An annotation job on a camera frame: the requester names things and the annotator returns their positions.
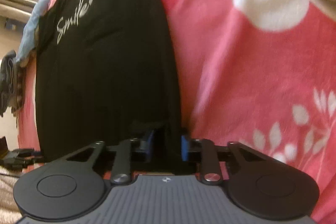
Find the black smile t-shirt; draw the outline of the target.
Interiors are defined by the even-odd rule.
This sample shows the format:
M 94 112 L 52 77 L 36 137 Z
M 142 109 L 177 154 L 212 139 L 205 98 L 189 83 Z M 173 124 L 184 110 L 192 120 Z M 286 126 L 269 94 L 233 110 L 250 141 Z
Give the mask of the black smile t-shirt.
M 161 0 L 56 0 L 39 20 L 35 88 L 46 161 L 148 133 L 159 164 L 182 161 L 177 67 Z

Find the grey clothes pile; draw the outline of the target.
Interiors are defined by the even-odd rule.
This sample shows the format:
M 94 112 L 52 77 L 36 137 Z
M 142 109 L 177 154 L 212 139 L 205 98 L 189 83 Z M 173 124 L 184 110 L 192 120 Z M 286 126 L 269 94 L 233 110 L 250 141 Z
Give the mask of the grey clothes pile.
M 17 116 L 25 96 L 25 70 L 16 60 L 16 52 L 9 51 L 1 60 L 1 117 L 7 108 Z

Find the red floral blanket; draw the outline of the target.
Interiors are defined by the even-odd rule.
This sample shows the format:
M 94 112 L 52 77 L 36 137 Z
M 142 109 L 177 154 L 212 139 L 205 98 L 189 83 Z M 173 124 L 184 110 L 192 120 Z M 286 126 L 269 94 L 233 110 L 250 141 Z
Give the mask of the red floral blanket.
M 311 175 L 318 223 L 335 223 L 335 5 L 325 0 L 163 0 L 182 116 Z

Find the light blue garment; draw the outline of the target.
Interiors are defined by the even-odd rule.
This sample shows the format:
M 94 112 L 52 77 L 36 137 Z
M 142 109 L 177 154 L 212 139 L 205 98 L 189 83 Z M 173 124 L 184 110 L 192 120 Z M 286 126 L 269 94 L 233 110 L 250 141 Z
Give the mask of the light blue garment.
M 30 55 L 35 49 L 35 30 L 39 18 L 47 11 L 50 0 L 38 0 L 34 6 L 31 16 L 23 29 L 23 36 L 16 56 L 16 63 L 24 68 L 29 63 Z

